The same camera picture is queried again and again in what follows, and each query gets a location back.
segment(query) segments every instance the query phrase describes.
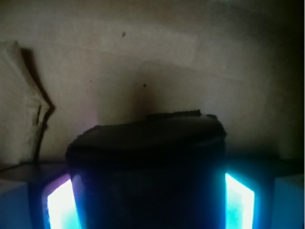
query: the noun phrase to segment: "black container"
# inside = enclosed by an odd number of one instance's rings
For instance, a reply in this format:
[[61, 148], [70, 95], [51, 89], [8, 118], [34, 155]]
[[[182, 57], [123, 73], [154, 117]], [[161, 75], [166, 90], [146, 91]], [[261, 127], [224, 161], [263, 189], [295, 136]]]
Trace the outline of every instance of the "black container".
[[224, 228], [224, 137], [213, 116], [88, 130], [66, 154], [82, 227]]

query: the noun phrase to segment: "white cloth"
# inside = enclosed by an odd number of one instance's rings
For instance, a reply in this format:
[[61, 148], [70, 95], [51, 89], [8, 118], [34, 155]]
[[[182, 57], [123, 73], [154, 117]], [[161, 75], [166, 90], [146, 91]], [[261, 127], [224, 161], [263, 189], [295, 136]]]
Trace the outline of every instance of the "white cloth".
[[17, 42], [0, 42], [0, 163], [31, 161], [49, 105]]

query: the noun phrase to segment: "glowing blue light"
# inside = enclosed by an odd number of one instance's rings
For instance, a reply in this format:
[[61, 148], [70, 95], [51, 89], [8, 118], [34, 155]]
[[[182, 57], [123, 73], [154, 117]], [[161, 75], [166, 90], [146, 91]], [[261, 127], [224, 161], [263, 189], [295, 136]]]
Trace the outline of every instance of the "glowing blue light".
[[226, 181], [226, 229], [252, 229], [254, 192], [225, 174]]
[[69, 179], [48, 196], [51, 229], [81, 229]]

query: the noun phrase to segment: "beige wall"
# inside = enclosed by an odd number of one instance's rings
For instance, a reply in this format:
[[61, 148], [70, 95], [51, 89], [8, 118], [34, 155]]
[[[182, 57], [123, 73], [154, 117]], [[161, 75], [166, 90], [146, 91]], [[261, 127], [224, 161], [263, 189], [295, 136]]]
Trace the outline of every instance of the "beige wall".
[[41, 160], [96, 124], [193, 109], [218, 116], [229, 154], [303, 158], [304, 7], [278, 2], [1, 0], [0, 40], [55, 107]]

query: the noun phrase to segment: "black lid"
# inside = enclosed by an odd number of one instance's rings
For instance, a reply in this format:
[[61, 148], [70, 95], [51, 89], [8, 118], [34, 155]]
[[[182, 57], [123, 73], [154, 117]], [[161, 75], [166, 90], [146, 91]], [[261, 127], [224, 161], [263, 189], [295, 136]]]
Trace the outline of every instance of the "black lid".
[[124, 125], [95, 126], [72, 142], [68, 152], [77, 148], [136, 152], [200, 144], [224, 136], [225, 131], [215, 117], [175, 117]]

